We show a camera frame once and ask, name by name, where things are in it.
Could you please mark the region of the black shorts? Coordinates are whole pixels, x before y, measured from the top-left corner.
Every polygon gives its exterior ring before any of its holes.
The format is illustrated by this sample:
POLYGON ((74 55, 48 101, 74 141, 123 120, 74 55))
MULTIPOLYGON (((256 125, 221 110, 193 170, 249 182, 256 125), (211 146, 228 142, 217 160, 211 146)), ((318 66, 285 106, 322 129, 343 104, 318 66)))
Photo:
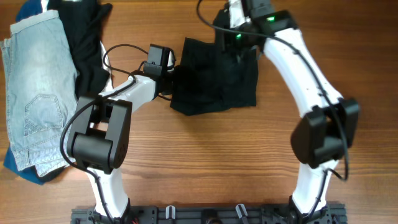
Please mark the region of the black shorts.
POLYGON ((256 106, 256 49, 224 49, 225 42, 222 32, 215 34, 213 43, 185 38, 180 64, 175 67, 172 109, 192 116, 256 106))

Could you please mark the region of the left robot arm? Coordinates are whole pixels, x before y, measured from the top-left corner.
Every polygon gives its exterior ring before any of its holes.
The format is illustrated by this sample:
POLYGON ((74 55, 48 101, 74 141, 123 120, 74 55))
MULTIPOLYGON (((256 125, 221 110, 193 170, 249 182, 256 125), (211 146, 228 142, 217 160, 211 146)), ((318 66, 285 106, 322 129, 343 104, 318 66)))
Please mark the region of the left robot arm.
POLYGON ((60 139, 60 152, 89 177, 96 205, 74 209, 72 223, 138 223, 124 187, 120 166, 129 145, 131 115, 171 90, 172 49, 150 45, 147 59, 111 91, 82 96, 60 139))

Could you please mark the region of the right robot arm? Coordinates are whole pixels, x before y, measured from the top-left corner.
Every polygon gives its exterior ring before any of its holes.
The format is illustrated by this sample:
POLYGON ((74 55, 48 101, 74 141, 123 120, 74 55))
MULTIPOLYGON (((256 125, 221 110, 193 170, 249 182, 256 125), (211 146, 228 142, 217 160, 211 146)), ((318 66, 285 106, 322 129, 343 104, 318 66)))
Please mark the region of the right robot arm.
POLYGON ((349 154, 359 104, 345 99, 318 67, 293 15, 275 11, 269 1, 228 1, 227 46, 258 47, 279 71, 300 115, 290 143, 300 163, 289 198, 289 223, 309 223, 327 216, 326 191, 332 175, 348 180, 349 154))

